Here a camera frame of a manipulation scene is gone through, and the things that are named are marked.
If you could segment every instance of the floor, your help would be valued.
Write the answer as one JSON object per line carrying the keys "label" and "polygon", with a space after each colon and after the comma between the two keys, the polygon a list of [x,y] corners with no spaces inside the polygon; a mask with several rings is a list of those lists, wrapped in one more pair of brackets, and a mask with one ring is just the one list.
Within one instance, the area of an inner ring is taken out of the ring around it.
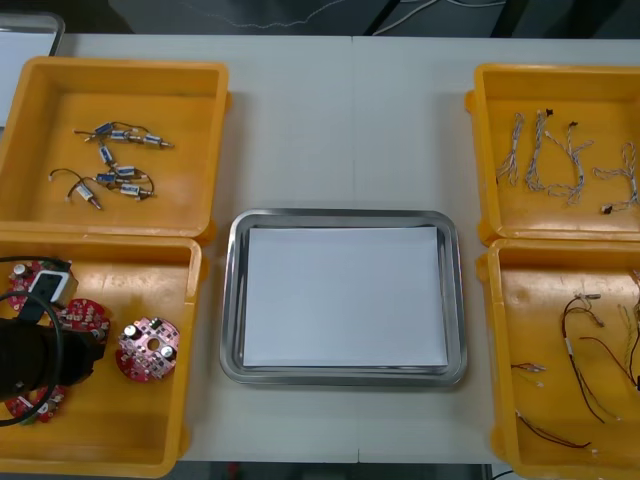
{"label": "floor", "polygon": [[[482,4],[495,0],[463,0]],[[362,35],[386,0],[109,0],[135,33]],[[401,3],[384,25],[395,22],[425,0]],[[568,11],[572,0],[534,0],[515,37],[540,38]],[[385,33],[399,36],[488,37],[501,6],[465,8],[438,0]],[[316,12],[308,21],[307,18]],[[272,23],[291,24],[288,27]],[[640,2],[625,0],[595,35],[640,38]]]}
{"label": "floor", "polygon": [[[0,480],[62,480],[63,478],[69,477],[0,474]],[[89,480],[95,477],[72,478]],[[164,480],[489,480],[489,478],[488,471],[481,465],[243,463],[230,466],[209,462],[178,462],[173,471],[163,477]]]}

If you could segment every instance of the red wire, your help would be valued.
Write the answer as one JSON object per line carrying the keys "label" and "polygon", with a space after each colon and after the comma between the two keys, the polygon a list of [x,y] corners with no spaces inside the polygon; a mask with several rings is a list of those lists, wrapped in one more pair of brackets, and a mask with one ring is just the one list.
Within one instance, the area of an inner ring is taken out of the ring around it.
{"label": "red wire", "polygon": [[609,347],[607,347],[607,345],[600,340],[599,338],[596,337],[580,337],[580,340],[595,340],[596,342],[598,342],[600,345],[602,345],[605,350],[609,353],[609,355],[611,356],[611,358],[613,359],[614,362],[616,362],[616,365],[618,365],[618,367],[620,368],[620,370],[622,370],[622,372],[625,374],[625,376],[631,380],[631,383],[633,384],[634,387],[637,387],[638,384],[635,382],[635,380],[633,379],[633,377],[629,374],[629,372],[627,372],[627,369],[624,368],[622,366],[622,364],[618,361],[618,359],[616,358],[616,356],[613,354],[613,352],[609,349]]}

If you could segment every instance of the capacitor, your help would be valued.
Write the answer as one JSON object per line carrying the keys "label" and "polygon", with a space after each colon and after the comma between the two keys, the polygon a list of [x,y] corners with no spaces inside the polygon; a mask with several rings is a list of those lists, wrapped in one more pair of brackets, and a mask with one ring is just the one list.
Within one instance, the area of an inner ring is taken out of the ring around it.
{"label": "capacitor", "polygon": [[158,147],[169,147],[172,148],[174,145],[169,143],[169,142],[165,142],[162,137],[158,137],[156,135],[151,135],[150,133],[147,133],[144,137],[142,137],[142,141],[145,144],[148,145],[157,145]]}
{"label": "capacitor", "polygon": [[142,332],[135,325],[127,325],[124,327],[124,335],[131,340],[137,340],[142,336]]}
{"label": "capacitor", "polygon": [[114,142],[128,142],[129,132],[126,130],[111,130],[110,139]]}
{"label": "capacitor", "polygon": [[113,165],[115,163],[115,160],[113,159],[113,155],[111,155],[111,151],[102,142],[100,142],[100,146],[98,147],[98,153],[100,154],[100,159],[106,165]]}
{"label": "capacitor", "polygon": [[136,174],[136,167],[116,167],[116,175],[119,177],[132,177]]}
{"label": "capacitor", "polygon": [[78,182],[76,187],[75,187],[75,191],[78,192],[78,194],[82,198],[84,198],[87,202],[89,202],[91,205],[96,207],[98,210],[102,210],[102,205],[100,205],[100,202],[98,202],[98,200],[96,200],[95,195],[93,194],[93,192],[91,190],[89,190],[89,187],[87,187],[84,183]]}
{"label": "capacitor", "polygon": [[18,263],[13,267],[13,274],[16,276],[16,278],[25,278],[31,275],[32,273],[33,273],[33,270],[31,270],[29,267],[27,267],[23,263]]}
{"label": "capacitor", "polygon": [[162,320],[160,320],[158,317],[154,318],[153,320],[151,320],[151,323],[149,323],[149,326],[153,330],[157,330],[158,328],[160,328],[161,325],[162,325]]}
{"label": "capacitor", "polygon": [[175,350],[170,345],[165,345],[160,349],[160,355],[162,355],[167,360],[171,360],[175,355]]}
{"label": "capacitor", "polygon": [[124,195],[131,195],[132,197],[140,196],[140,186],[132,185],[130,183],[125,183],[120,186],[120,193]]}
{"label": "capacitor", "polygon": [[113,130],[113,122],[103,123],[102,125],[93,129],[96,135],[105,135]]}
{"label": "capacitor", "polygon": [[104,330],[101,330],[99,328],[94,328],[93,330],[91,330],[91,334],[99,342],[104,340],[104,337],[106,336],[106,334],[104,333]]}
{"label": "capacitor", "polygon": [[99,183],[114,183],[116,181],[115,173],[99,173],[96,175],[96,182]]}

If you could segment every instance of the cable on floor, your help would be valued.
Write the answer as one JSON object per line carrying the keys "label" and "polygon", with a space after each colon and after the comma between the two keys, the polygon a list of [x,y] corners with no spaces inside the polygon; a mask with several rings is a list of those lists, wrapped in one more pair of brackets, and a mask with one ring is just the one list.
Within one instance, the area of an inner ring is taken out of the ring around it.
{"label": "cable on floor", "polygon": [[504,477],[505,475],[509,475],[510,473],[513,473],[513,470],[507,470],[506,472],[502,472],[499,473],[498,475],[494,475],[493,477],[491,477],[491,480],[497,480],[500,477]]}
{"label": "cable on floor", "polygon": [[311,20],[313,17],[315,17],[319,13],[325,11],[327,8],[332,7],[334,5],[338,5],[339,3],[343,3],[346,1],[347,0],[333,0],[333,2],[326,3],[322,7],[318,8],[317,10],[314,10],[309,15],[307,15],[307,18],[305,18],[304,20],[294,20],[293,22],[290,22],[290,23],[273,22],[267,25],[258,25],[255,23],[235,23],[232,20],[225,17],[224,15],[220,15],[219,13],[211,13],[211,12],[202,10],[200,7],[195,6],[194,4],[188,2],[187,0],[178,0],[178,3],[187,7],[190,10],[193,10],[199,15],[204,15],[205,17],[210,17],[210,18],[217,18],[218,20],[222,20],[223,22],[228,23],[232,27],[257,28],[260,30],[266,30],[268,28],[273,28],[273,27],[289,28],[289,27],[293,27],[294,25],[306,25],[307,23],[309,23],[309,20]]}
{"label": "cable on floor", "polygon": [[[418,1],[402,0],[400,3],[418,3]],[[425,3],[423,5],[420,5],[419,7],[415,8],[414,10],[410,11],[409,13],[407,13],[404,17],[402,17],[397,22],[394,22],[391,25],[389,25],[387,27],[384,27],[384,28],[381,28],[377,32],[374,32],[373,35],[374,36],[375,35],[380,35],[381,33],[388,32],[389,30],[391,30],[393,28],[396,28],[398,25],[406,22],[411,17],[413,17],[416,13],[421,12],[422,10],[424,10],[427,7],[430,7],[431,5],[435,5],[439,1],[440,0],[430,0],[427,3]],[[457,5],[458,7],[468,7],[468,8],[498,7],[500,5],[504,5],[505,3],[507,3],[505,1],[491,2],[491,3],[464,3],[464,2],[459,2],[458,0],[446,0],[446,1],[448,3],[451,3],[452,5]]]}

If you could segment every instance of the white wire bundle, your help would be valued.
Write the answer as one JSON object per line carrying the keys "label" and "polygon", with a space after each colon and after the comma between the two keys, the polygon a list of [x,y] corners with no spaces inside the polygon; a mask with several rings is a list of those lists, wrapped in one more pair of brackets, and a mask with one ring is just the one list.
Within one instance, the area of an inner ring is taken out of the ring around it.
{"label": "white wire bundle", "polygon": [[508,175],[509,183],[512,186],[516,186],[518,183],[518,163],[516,162],[516,149],[518,148],[518,139],[522,133],[522,126],[524,125],[524,115],[516,113],[516,121],[513,127],[513,133],[511,134],[511,151],[507,154],[507,157],[496,169],[496,180],[500,181],[502,177]]}
{"label": "white wire bundle", "polygon": [[541,192],[547,188],[540,181],[540,174],[538,173],[538,156],[540,155],[540,148],[542,147],[542,132],[544,131],[544,125],[547,123],[547,118],[549,118],[549,115],[551,114],[551,110],[547,110],[546,112],[538,110],[536,113],[536,145],[525,177],[527,187],[529,187],[529,190],[532,192]]}
{"label": "white wire bundle", "polygon": [[636,182],[636,146],[633,142],[627,142],[622,145],[622,159],[624,161],[624,168],[616,168],[613,170],[605,170],[602,168],[594,168],[593,174],[607,180],[609,178],[622,175],[629,179],[631,184],[631,198],[626,202],[607,203],[602,206],[601,212],[605,215],[611,212],[619,212],[620,210],[626,210],[633,204],[638,204],[638,184]]}
{"label": "white wire bundle", "polygon": [[571,122],[569,124],[569,128],[567,129],[567,146],[565,147],[558,140],[553,138],[553,136],[549,132],[544,132],[544,134],[549,138],[553,143],[558,145],[562,150],[569,156],[571,162],[578,169],[578,183],[575,186],[567,185],[564,183],[554,183],[553,185],[549,185],[547,189],[547,193],[552,197],[567,197],[567,205],[576,205],[580,202],[580,195],[582,194],[582,189],[584,188],[584,169],[582,168],[582,163],[580,162],[580,157],[578,154],[587,147],[593,145],[593,140],[587,140],[582,145],[573,148],[571,144],[571,130],[576,127],[577,122]]}

